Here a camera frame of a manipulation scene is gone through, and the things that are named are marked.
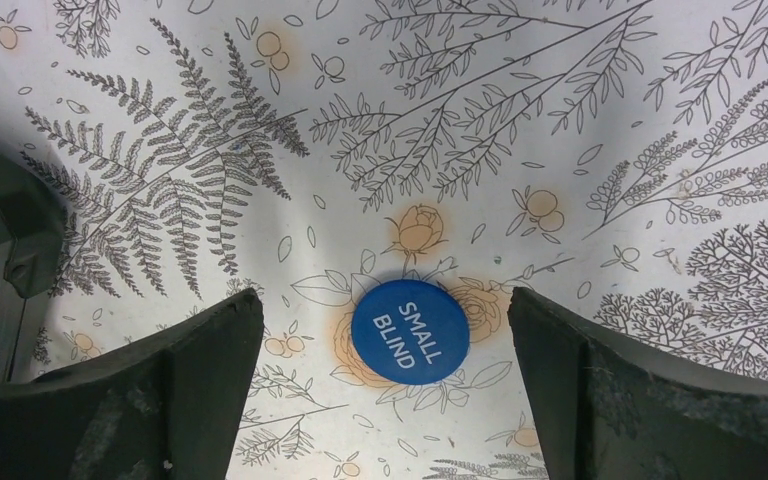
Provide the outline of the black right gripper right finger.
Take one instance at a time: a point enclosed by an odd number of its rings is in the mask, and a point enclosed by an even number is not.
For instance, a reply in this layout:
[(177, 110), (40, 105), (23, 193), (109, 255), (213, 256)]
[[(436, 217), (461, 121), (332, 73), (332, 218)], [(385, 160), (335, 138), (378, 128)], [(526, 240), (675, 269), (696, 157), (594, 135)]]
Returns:
[(768, 381), (602, 327), (528, 288), (508, 309), (552, 479), (768, 479)]

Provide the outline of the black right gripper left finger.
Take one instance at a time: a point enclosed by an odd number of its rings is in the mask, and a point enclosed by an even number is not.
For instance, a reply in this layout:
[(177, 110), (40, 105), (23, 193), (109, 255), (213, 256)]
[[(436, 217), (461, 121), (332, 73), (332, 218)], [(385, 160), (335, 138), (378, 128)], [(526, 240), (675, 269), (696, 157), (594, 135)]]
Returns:
[(246, 289), (165, 330), (0, 384), (0, 479), (222, 479), (264, 333)]

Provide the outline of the blue small blind button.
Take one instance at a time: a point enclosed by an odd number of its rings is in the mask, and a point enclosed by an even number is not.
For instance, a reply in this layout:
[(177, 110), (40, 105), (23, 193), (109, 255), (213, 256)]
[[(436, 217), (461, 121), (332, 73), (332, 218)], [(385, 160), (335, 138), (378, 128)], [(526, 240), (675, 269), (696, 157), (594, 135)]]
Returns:
[(442, 288), (399, 279), (371, 289), (351, 316), (351, 344), (372, 372), (399, 384), (439, 382), (470, 349), (465, 312)]

